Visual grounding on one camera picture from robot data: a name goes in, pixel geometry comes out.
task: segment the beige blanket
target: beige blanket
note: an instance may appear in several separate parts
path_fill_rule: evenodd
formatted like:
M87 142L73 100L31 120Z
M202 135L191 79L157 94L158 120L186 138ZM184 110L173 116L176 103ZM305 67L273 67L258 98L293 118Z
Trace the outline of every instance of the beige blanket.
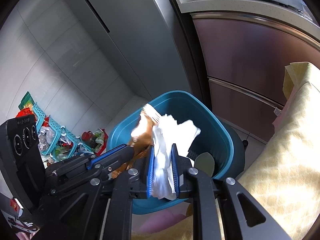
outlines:
M263 153L239 182L293 240L301 240L320 213L320 70L307 62L286 66L290 106ZM192 216L133 240L192 240Z

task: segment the blue gripper pad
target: blue gripper pad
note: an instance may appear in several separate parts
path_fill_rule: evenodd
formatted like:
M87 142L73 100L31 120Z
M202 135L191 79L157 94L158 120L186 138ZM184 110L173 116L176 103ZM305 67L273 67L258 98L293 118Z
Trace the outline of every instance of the blue gripper pad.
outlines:
M148 174L147 174L147 197L149 198L151 196L151 190L152 190L152 181L153 181L153 164L155 160L155 149L151 145L150 146L150 161L149 161L149 167L148 167Z
M172 147L171 147L171 166L172 166L174 190L176 191L177 198L179 198L180 185L179 185L179 171L178 171L177 161L178 161L178 150L177 150L176 144L174 143L172 144Z

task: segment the white tissue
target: white tissue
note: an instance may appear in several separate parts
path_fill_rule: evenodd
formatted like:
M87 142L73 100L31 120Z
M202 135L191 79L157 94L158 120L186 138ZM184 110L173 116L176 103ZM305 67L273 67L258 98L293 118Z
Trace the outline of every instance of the white tissue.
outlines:
M155 152L151 190L153 197L169 200L176 198L171 166L172 144L176 144L180 156L186 157L194 138L200 132L201 130L191 120L178 125L177 121L167 114L160 117L158 125L153 126L152 139Z

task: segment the metal rod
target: metal rod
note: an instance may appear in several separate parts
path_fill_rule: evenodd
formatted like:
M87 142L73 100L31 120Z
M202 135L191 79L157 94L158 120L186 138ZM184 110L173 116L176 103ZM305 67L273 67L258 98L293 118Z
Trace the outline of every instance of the metal rod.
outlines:
M220 79L217 79L217 78L213 78L213 77L210 77L210 76L208 76L208 79L209 79L209 82L211 82L213 84L216 84L216 85L219 85L219 86L223 86L225 88L232 89L232 90L237 91L237 92L239 92L241 94L244 94L244 95L247 95L247 96L252 97L254 99L257 99L262 103L265 103L265 104L267 104L269 106L272 106L273 108L278 108L280 110L282 110L284 108L283 105L277 103L276 101L273 101L273 100L271 100L269 98L266 98L265 96L260 95L260 94L258 94L256 92L253 92L253 91L251 91L249 89L246 89L246 88L237 86L235 84L229 83L227 81L220 80Z

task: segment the bolt head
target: bolt head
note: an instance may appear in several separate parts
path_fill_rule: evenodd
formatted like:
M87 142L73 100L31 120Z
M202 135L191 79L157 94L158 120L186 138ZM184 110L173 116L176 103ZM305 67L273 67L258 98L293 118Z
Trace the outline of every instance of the bolt head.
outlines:
M236 180L234 178L226 178L226 182L229 185L234 185L236 183Z
M90 184L91 184L92 186L97 186L97 185L100 184L100 179L98 179L98 178L91 179L91 180L90 180Z
M138 174L138 170L137 169L129 169L128 170L128 173L130 174L130 175L137 175Z
M188 170L188 172L191 174L191 175L197 175L198 174L198 169L196 169L196 168L190 168L189 170Z

